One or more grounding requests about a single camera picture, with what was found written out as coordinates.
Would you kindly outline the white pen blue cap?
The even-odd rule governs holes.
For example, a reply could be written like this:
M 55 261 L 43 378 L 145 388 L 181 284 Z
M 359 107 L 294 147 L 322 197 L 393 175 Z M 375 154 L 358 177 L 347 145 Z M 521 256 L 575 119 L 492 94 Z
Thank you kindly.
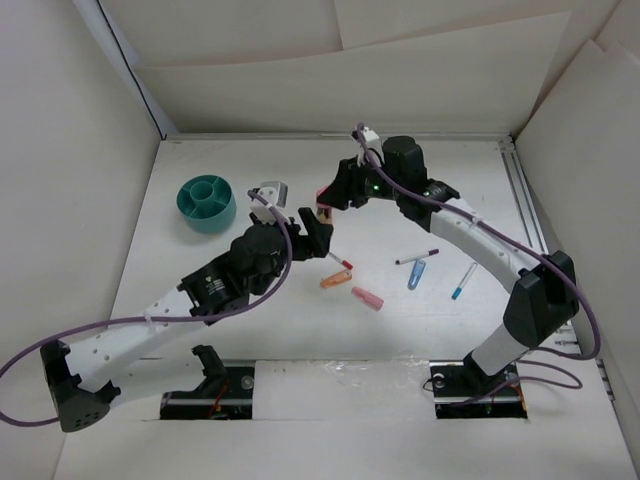
M 451 299 L 452 300 L 457 300 L 459 298 L 459 296 L 461 295 L 463 289 L 465 288 L 465 286 L 469 282 L 471 276 L 474 274 L 474 272 L 477 269 L 477 267 L 478 267 L 478 263 L 477 262 L 473 262 L 469 266 L 469 268 L 466 270 L 465 274 L 463 275 L 462 279 L 460 280 L 460 282 L 458 283 L 458 285 L 454 289 L 454 291 L 453 291 L 453 293 L 451 295 Z

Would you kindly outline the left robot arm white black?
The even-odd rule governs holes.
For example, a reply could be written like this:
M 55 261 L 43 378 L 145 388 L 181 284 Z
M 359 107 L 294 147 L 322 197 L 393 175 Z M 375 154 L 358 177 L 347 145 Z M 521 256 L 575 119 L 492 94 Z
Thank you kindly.
M 328 255 L 334 228 L 307 208 L 297 220 L 252 220 L 229 250 L 184 277 L 136 317 L 113 320 L 84 340 L 50 340 L 40 347 L 45 379 L 65 433 L 102 418 L 128 391 L 125 377 L 146 354 L 269 296 L 294 261 Z

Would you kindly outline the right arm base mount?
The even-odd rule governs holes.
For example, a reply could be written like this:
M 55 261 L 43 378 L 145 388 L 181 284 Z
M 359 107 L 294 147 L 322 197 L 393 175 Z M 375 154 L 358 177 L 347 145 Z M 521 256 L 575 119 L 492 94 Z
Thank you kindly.
M 467 355 L 461 361 L 429 362 L 422 388 L 433 395 L 436 417 L 445 419 L 527 419 L 514 363 L 487 376 Z

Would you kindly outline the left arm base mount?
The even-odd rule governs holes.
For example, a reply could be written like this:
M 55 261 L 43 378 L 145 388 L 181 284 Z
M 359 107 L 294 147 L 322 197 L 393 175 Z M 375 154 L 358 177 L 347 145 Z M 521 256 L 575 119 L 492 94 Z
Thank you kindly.
M 161 420 L 251 420 L 255 386 L 254 362 L 224 363 L 211 345 L 192 353 L 200 360 L 199 383 L 186 390 L 163 394 Z

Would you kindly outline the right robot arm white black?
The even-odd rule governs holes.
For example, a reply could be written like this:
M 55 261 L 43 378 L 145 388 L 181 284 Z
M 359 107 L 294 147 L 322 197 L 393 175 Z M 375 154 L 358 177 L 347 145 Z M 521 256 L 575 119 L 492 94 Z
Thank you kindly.
M 453 375 L 465 395 L 496 388 L 509 364 L 578 313 L 578 299 L 567 285 L 575 278 L 571 258 L 561 251 L 527 255 L 482 229 L 457 190 L 429 177 L 423 150 L 413 138 L 390 137 L 340 161 L 335 179 L 318 195 L 320 203 L 341 211 L 372 198 L 394 201 L 405 218 L 467 254 L 509 295 L 501 324 Z

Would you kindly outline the white pen purple cap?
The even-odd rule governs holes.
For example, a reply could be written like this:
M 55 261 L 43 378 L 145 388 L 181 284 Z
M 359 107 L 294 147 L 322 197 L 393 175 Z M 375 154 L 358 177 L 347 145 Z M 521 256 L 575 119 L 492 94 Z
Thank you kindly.
M 437 255 L 439 254 L 440 250 L 438 248 L 434 248 L 434 249 L 430 249 L 424 252 L 421 252 L 419 254 L 414 254 L 405 258 L 400 258 L 400 259 L 396 259 L 394 261 L 395 265 L 403 265 L 403 264 L 407 264 L 407 263 L 411 263 L 411 262 L 415 262 L 418 260 L 422 260 L 425 258 L 429 258 L 431 256 Z

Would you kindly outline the white pen red cap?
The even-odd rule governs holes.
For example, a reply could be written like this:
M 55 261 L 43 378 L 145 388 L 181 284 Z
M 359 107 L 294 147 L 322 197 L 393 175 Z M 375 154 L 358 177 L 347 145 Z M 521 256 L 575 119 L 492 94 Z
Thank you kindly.
M 327 255 L 328 255 L 329 258 L 331 258 L 332 260 L 334 260 L 337 263 L 339 263 L 340 265 L 342 265 L 345 269 L 352 270 L 354 268 L 353 265 L 350 262 L 348 262 L 347 260 L 344 260 L 343 258 L 335 255 L 332 252 L 328 252 Z

